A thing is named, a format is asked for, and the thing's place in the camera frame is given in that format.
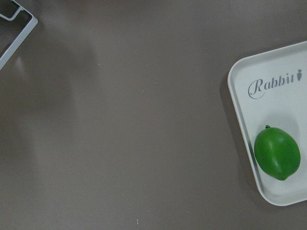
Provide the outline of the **cream rabbit tray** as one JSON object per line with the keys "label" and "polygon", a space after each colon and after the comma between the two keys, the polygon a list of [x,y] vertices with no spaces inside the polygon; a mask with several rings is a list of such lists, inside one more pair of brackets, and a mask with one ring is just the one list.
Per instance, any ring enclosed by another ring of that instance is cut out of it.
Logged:
{"label": "cream rabbit tray", "polygon": [[[243,58],[229,71],[228,88],[259,193],[288,206],[307,198],[307,44],[285,46]],[[301,162],[284,181],[267,175],[254,156],[254,142],[266,125],[297,142]]]}

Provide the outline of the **green lime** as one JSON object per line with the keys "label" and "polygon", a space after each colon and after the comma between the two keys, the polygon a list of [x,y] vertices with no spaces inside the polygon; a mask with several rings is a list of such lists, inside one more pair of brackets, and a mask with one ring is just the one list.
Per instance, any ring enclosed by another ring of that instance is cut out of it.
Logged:
{"label": "green lime", "polygon": [[300,150],[294,138],[270,125],[257,134],[254,154],[260,168],[279,181],[285,181],[293,175],[301,162]]}

